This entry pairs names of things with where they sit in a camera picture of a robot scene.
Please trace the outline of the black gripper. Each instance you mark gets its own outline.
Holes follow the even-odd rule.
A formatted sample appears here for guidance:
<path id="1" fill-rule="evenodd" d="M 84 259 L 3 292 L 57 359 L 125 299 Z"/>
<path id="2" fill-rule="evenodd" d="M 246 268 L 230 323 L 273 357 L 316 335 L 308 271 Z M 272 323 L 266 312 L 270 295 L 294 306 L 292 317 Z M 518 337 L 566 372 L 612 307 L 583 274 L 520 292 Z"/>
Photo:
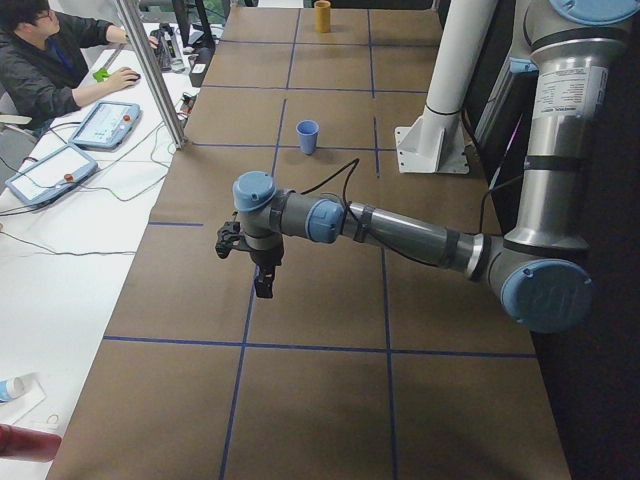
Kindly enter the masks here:
<path id="1" fill-rule="evenodd" d="M 284 257 L 282 235 L 271 233 L 266 237 L 252 237 L 246 234 L 245 241 L 250 248 L 250 258 L 258 266 L 253 281 L 255 295 L 258 298 L 271 299 L 273 297 L 275 267 L 282 264 Z"/>

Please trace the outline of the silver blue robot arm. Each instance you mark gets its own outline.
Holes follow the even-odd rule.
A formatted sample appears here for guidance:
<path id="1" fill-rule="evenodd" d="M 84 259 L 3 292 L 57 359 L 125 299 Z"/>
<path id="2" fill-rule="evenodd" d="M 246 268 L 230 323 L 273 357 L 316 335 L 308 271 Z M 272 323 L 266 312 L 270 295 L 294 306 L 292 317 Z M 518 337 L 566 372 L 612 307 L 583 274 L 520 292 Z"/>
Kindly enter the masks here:
<path id="1" fill-rule="evenodd" d="M 339 236 L 378 245 L 417 263 L 485 281 L 506 313 L 538 333 L 564 331 L 590 313 L 594 285 L 581 267 L 579 232 L 589 140 L 611 63 L 624 51 L 635 1 L 521 1 L 512 67 L 537 85 L 515 227 L 504 237 L 466 234 L 370 205 L 279 189 L 261 171 L 233 185 L 233 219 L 215 250 L 247 252 L 254 290 L 269 298 L 283 240 L 332 243 Z"/>

